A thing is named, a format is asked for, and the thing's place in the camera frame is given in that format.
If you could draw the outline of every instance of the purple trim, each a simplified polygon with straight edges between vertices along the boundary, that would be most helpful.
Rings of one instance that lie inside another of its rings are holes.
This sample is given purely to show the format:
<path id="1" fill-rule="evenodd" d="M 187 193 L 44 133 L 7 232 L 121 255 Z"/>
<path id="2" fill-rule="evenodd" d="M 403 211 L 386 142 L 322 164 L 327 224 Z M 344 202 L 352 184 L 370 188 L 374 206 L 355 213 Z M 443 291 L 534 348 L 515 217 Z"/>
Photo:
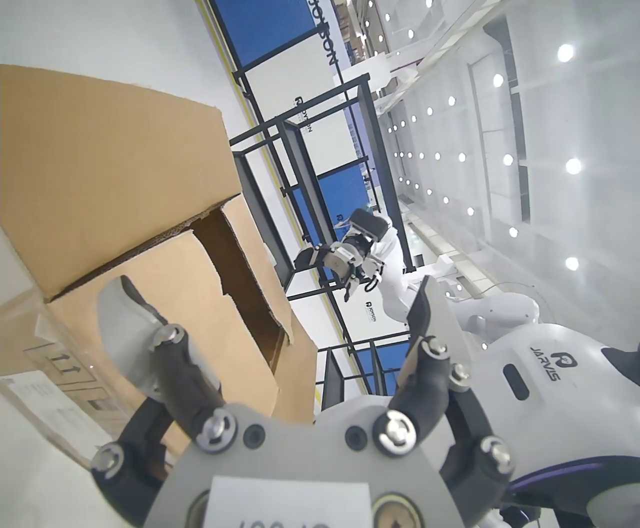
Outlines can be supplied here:
<path id="1" fill-rule="evenodd" d="M 538 475 L 533 475 L 532 477 L 529 478 L 525 478 L 524 480 L 521 480 L 520 482 L 515 482 L 513 483 L 511 486 L 509 486 L 509 489 L 511 491 L 513 490 L 517 490 L 519 488 L 522 488 L 524 486 L 527 486 L 528 484 L 533 484 L 535 482 L 539 482 L 541 480 L 544 479 L 549 479 L 551 477 L 559 477 L 560 475 L 567 475 L 570 473 L 576 473 L 578 471 L 586 471 L 589 469 L 598 469 L 603 467 L 604 464 L 601 463 L 592 463 L 592 464 L 582 464 L 582 465 L 578 465 L 578 466 L 569 466 L 569 467 L 564 467 L 562 469 L 555 469 L 553 471 L 547 471 L 545 473 L 540 473 Z"/>

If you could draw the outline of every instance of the white label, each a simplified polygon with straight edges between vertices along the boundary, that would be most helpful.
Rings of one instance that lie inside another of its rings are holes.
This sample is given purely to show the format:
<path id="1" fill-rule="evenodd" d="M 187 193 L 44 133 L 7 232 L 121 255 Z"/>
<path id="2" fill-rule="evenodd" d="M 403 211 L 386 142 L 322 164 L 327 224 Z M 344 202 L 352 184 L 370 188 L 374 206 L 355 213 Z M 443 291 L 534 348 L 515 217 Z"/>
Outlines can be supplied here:
<path id="1" fill-rule="evenodd" d="M 365 483 L 213 477 L 203 528 L 371 528 Z"/>
<path id="2" fill-rule="evenodd" d="M 0 376 L 0 380 L 51 431 L 64 438 L 80 456 L 91 460 L 113 439 L 42 371 Z"/>

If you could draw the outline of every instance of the open box flap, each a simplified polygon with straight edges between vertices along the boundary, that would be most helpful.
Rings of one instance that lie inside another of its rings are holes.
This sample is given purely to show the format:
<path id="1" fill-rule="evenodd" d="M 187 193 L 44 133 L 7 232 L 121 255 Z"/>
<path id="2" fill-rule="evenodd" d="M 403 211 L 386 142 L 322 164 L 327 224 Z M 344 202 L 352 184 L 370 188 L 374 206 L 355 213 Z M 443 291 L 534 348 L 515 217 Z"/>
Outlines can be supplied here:
<path id="1" fill-rule="evenodd" d="M 233 299 L 223 295 L 220 277 L 207 252 L 191 232 L 140 253 L 48 305 L 86 350 L 81 360 L 99 367 L 126 404 L 135 409 L 144 397 L 109 360 L 97 320 L 98 294 L 120 275 L 127 275 L 144 299 L 169 322 L 187 330 L 200 356 L 221 380 L 226 401 L 244 403 L 271 415 L 278 395 L 273 374 Z M 174 443 L 184 440 L 183 435 Z"/>
<path id="2" fill-rule="evenodd" d="M 49 299 L 241 190 L 220 110 L 0 65 L 0 224 Z"/>
<path id="3" fill-rule="evenodd" d="M 240 249 L 242 249 L 244 258 L 269 307 L 271 316 L 285 331 L 289 342 L 293 343 L 291 304 L 280 285 L 278 275 L 264 248 L 264 243 L 244 197 L 232 198 L 221 209 Z"/>

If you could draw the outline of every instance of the ceiling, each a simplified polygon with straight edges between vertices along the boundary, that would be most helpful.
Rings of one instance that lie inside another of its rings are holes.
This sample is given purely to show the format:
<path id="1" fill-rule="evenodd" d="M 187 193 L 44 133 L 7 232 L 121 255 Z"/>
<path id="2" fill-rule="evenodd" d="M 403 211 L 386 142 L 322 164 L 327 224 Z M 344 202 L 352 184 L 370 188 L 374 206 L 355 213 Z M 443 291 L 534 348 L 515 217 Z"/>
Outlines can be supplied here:
<path id="1" fill-rule="evenodd" d="M 426 27 L 417 11 L 452 1 L 379 0 L 390 52 L 407 23 L 416 38 Z M 505 289 L 542 297 L 547 322 L 627 349 L 640 340 L 638 20 L 636 0 L 504 1 L 380 118 L 414 211 L 494 279 L 534 285 Z"/>

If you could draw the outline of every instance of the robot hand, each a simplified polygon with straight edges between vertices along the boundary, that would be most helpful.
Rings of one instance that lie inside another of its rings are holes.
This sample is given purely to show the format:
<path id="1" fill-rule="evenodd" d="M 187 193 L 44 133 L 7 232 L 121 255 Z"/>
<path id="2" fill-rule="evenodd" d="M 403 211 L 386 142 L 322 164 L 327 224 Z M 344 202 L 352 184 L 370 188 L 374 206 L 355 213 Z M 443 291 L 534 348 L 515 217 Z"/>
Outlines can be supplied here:
<path id="1" fill-rule="evenodd" d="M 500 501 L 515 466 L 472 391 L 449 391 L 451 329 L 434 324 L 429 280 L 408 318 L 417 365 L 388 406 L 311 426 L 226 403 L 188 332 L 116 279 L 98 300 L 100 334 L 149 397 L 92 461 L 103 496 L 145 528 L 472 527 Z M 445 412 L 460 427 L 438 471 L 417 448 Z M 160 439 L 174 420 L 192 443 L 167 475 Z"/>

